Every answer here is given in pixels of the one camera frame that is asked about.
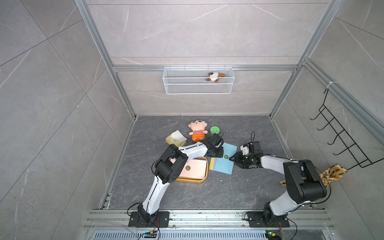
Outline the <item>lilac envelope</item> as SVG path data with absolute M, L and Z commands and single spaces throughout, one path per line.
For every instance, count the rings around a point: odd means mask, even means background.
M 213 170 L 213 169 L 214 169 L 215 162 L 216 162 L 216 158 L 211 158 L 211 162 L 210 162 L 210 170 Z

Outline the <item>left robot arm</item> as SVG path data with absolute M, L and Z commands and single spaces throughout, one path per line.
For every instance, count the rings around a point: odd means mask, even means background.
M 182 173 L 189 160 L 205 156 L 221 158 L 224 140 L 218 134 L 185 147 L 171 144 L 153 164 L 154 181 L 146 199 L 139 204 L 138 214 L 146 223 L 155 218 L 160 202 L 168 188 Z

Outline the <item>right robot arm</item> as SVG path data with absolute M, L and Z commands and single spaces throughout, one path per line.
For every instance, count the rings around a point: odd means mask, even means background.
M 248 212 L 252 226 L 288 227 L 287 215 L 302 205 L 325 198 L 328 194 L 317 168 L 310 160 L 289 160 L 273 155 L 248 155 L 237 152 L 230 161 L 242 169 L 253 166 L 281 173 L 285 176 L 286 191 L 277 199 L 265 204 L 263 212 Z

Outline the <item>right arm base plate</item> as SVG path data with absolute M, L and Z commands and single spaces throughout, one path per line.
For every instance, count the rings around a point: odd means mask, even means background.
M 250 228 L 288 228 L 290 223 L 286 216 L 264 214 L 261 211 L 247 212 L 245 220 Z

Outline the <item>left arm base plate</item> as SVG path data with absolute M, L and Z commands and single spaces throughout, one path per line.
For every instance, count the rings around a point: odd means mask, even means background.
M 132 212 L 129 221 L 129 227 L 136 228 L 167 228 L 169 226 L 170 212 L 157 212 L 151 216 L 140 215 L 139 212 Z

